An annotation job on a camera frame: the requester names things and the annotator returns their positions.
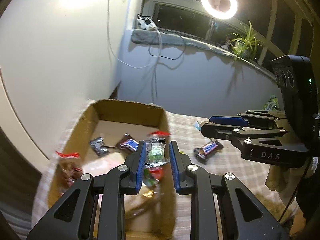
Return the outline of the white cabinet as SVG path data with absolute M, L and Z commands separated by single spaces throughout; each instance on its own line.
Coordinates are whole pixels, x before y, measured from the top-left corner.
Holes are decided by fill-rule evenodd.
M 1 74 L 32 141 L 50 156 L 74 113 L 120 81 L 119 48 L 141 0 L 12 0 L 1 16 Z

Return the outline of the green cartoon bag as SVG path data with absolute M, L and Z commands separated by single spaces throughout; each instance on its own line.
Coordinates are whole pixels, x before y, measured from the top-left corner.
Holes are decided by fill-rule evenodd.
M 269 100 L 264 104 L 263 111 L 278 111 L 279 102 L 278 98 L 275 95 L 272 95 Z

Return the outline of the dark small Snickers bar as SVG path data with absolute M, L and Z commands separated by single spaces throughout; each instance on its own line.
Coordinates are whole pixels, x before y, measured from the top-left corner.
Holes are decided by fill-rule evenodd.
M 218 151 L 222 150 L 224 146 L 218 141 L 210 141 L 202 147 L 194 149 L 195 158 L 201 162 L 206 164 L 208 160 Z

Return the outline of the green clear candy packet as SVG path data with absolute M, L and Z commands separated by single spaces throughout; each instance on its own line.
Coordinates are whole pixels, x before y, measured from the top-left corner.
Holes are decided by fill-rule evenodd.
M 165 157 L 165 148 L 170 133 L 163 131 L 154 131 L 148 134 L 146 143 L 146 162 L 145 168 L 156 168 L 163 166 L 169 162 Z

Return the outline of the light tripod stand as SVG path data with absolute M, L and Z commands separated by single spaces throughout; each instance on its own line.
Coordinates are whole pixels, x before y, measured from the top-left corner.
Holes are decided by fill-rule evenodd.
M 213 32 L 214 32 L 214 29 L 215 29 L 215 19 L 212 18 L 208 24 L 208 30 L 206 32 L 206 36 L 205 36 L 205 39 L 207 41 L 210 41 L 210 39 L 212 38 L 212 35 L 213 35 Z

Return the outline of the brown cardboard box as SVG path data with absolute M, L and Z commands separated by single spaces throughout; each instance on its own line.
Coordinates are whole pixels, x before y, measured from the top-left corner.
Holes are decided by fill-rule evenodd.
M 32 239 L 170 239 L 176 199 L 169 156 L 152 157 L 167 132 L 162 107 L 100 100 L 80 115 L 56 161 Z

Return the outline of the pink white snack pouch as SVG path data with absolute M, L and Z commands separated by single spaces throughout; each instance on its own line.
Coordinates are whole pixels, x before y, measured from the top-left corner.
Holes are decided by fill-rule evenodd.
M 89 173 L 93 177 L 96 177 L 107 174 L 113 168 L 122 165 L 124 162 L 125 156 L 122 153 L 114 152 L 96 160 L 89 161 L 82 166 L 82 170 L 84 173 Z

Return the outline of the checkered beige tablecloth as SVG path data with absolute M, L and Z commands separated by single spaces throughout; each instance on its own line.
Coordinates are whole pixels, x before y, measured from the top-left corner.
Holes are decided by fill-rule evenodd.
M 191 196 L 191 239 L 288 239 L 289 234 L 262 202 L 240 181 L 193 164 L 180 154 L 175 141 L 167 143 L 161 197 L 161 216 L 150 215 L 141 226 L 151 232 L 127 230 L 125 196 L 139 193 L 146 143 L 119 166 L 97 177 L 83 174 L 32 228 L 29 239 L 168 239 L 175 219 L 175 194 Z

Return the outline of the large Snickers bar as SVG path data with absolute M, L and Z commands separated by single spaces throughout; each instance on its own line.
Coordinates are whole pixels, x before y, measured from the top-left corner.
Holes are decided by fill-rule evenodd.
M 131 135 L 125 133 L 116 143 L 116 148 L 127 154 L 135 153 L 138 148 L 138 141 L 136 141 Z

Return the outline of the clear red cake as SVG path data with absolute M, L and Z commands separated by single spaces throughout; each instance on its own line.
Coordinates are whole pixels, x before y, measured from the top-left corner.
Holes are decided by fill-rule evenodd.
M 164 170 L 162 167 L 146 168 L 144 170 L 143 183 L 148 187 L 155 187 L 164 177 Z

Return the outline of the grey windowsill cushion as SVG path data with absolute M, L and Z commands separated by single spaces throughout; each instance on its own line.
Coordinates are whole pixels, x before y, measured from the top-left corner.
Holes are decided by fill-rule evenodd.
M 217 46 L 213 46 L 211 44 L 207 44 L 205 42 L 201 42 L 192 38 L 179 36 L 177 34 L 172 33 L 160 33 L 162 38 L 162 44 L 164 46 L 182 46 L 182 47 L 193 47 L 195 49 L 203 50 L 203 51 L 211 51 L 217 55 L 222 55 L 226 57 L 230 57 L 234 60 L 241 60 L 248 64 L 253 69 L 257 70 L 261 74 L 264 74 L 271 81 L 276 82 L 275 75 L 270 71 L 265 70 L 263 67 L 257 65 L 252 60 L 246 60 L 242 57 L 238 57 L 230 51 L 222 49 Z M 158 33 L 156 31 L 148 31 L 141 29 L 133 29 L 131 34 L 131 42 L 135 44 L 143 44 L 143 45 L 157 45 L 158 44 Z

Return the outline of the white power strip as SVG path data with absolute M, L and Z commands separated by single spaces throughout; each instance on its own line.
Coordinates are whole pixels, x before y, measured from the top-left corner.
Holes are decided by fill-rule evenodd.
M 147 16 L 137 15 L 137 28 L 148 31 L 156 31 L 157 25 Z

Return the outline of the small black snack packet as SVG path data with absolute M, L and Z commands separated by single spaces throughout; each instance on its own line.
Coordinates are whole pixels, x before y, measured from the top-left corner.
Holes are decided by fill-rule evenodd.
M 103 137 L 97 137 L 89 142 L 91 149 L 97 154 L 97 156 L 102 157 L 109 153 L 106 147 Z

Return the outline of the potted spider plant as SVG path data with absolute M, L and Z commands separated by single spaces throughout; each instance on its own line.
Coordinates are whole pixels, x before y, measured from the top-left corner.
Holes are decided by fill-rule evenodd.
M 230 33 L 228 43 L 232 52 L 237 58 L 254 60 L 258 47 L 262 47 L 265 42 L 257 38 L 257 32 L 253 29 L 252 22 L 248 20 L 248 26 L 242 24 L 243 33 Z

